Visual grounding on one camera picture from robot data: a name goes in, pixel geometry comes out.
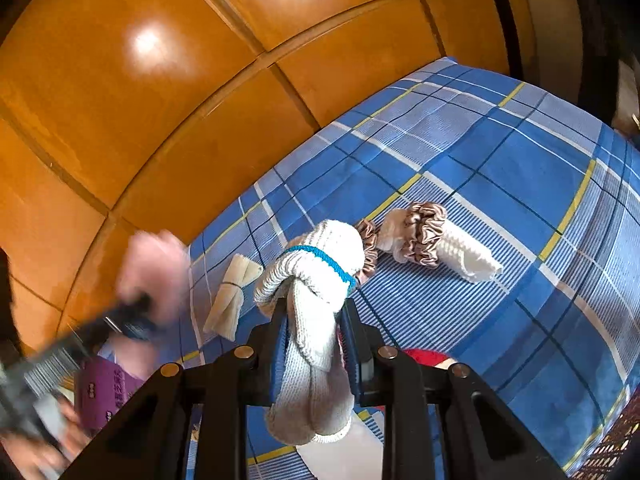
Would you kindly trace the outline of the person's left hand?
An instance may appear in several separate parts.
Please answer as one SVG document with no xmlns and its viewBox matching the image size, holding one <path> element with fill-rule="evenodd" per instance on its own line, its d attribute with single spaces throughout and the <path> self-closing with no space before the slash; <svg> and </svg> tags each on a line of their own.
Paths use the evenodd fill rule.
<svg viewBox="0 0 640 480">
<path fill-rule="evenodd" d="M 57 396 L 56 400 L 63 419 L 63 428 L 58 440 L 62 451 L 43 440 L 2 432 L 2 479 L 44 479 L 43 471 L 64 471 L 87 446 L 90 437 L 82 429 L 80 417 L 73 404 L 64 396 Z"/>
</svg>

